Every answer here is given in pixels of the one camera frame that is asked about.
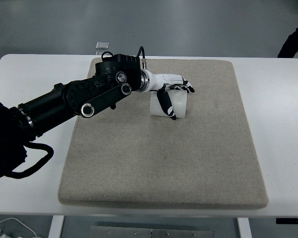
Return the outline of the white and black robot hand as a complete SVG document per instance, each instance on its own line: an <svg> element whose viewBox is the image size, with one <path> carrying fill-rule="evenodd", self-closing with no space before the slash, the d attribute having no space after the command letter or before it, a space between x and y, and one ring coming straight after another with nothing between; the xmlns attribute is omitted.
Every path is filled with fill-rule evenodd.
<svg viewBox="0 0 298 238"><path fill-rule="evenodd" d="M186 93L194 93L195 90L189 81L177 74L153 74L150 71L142 70L144 80L144 92L155 92L159 106L167 117L176 120L177 116L173 109L169 91L182 90Z"/></svg>

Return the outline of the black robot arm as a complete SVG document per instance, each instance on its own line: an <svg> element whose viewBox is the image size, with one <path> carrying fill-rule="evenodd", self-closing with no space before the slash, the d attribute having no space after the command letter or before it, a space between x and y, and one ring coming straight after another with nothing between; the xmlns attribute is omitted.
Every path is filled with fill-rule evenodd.
<svg viewBox="0 0 298 238"><path fill-rule="evenodd" d="M41 169L53 156L53 148L36 143L45 132L81 116L90 118L144 86L141 67L145 51L136 56L104 52L95 75L53 90L17 107L0 103L0 178L22 179Z"/></svg>

